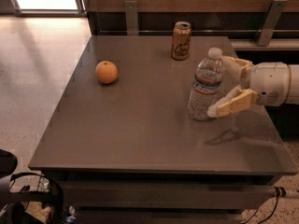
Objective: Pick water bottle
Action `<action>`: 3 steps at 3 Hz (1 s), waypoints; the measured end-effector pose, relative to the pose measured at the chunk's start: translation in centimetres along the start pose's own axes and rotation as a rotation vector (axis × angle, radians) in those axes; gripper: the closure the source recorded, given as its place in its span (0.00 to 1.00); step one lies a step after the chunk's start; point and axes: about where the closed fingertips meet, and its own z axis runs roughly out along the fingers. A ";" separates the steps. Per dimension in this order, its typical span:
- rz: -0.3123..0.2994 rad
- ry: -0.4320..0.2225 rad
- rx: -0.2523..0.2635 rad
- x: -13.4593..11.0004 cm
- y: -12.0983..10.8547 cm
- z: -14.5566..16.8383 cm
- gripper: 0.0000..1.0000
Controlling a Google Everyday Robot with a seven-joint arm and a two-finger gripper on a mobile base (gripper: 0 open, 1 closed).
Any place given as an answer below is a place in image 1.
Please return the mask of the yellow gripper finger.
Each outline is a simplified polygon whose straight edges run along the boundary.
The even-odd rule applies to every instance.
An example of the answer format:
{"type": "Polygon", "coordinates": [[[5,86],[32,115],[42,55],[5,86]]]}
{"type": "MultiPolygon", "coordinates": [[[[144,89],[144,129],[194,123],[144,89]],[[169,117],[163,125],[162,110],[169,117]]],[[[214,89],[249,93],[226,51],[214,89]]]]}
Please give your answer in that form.
{"type": "Polygon", "coordinates": [[[242,88],[249,86],[249,70],[254,66],[251,61],[223,56],[222,61],[225,67],[224,85],[226,88],[233,88],[240,85],[242,88]]]}
{"type": "Polygon", "coordinates": [[[207,110],[210,118],[220,118],[233,113],[244,111],[254,105],[258,93],[252,89],[242,89],[240,85],[235,86],[224,97],[220,98],[207,110]]]}

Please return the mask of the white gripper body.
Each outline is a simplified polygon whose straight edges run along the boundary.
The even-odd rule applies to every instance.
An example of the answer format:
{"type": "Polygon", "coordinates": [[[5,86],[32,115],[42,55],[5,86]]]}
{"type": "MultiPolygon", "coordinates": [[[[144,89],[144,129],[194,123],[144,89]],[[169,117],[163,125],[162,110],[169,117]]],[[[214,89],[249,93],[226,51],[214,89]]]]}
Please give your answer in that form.
{"type": "Polygon", "coordinates": [[[285,63],[258,63],[249,72],[249,87],[258,94],[258,105],[282,105],[289,83],[290,69],[285,63]]]}

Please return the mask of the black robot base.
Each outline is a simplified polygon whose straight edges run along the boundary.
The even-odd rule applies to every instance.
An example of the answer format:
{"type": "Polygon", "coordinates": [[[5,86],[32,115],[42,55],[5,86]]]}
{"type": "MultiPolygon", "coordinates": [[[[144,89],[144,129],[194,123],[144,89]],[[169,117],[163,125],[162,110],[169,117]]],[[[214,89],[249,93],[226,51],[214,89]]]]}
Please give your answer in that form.
{"type": "Polygon", "coordinates": [[[35,173],[15,174],[17,157],[0,149],[0,224],[63,224],[64,195],[54,180],[35,173]],[[19,178],[36,176],[37,186],[12,188],[19,178]]]}

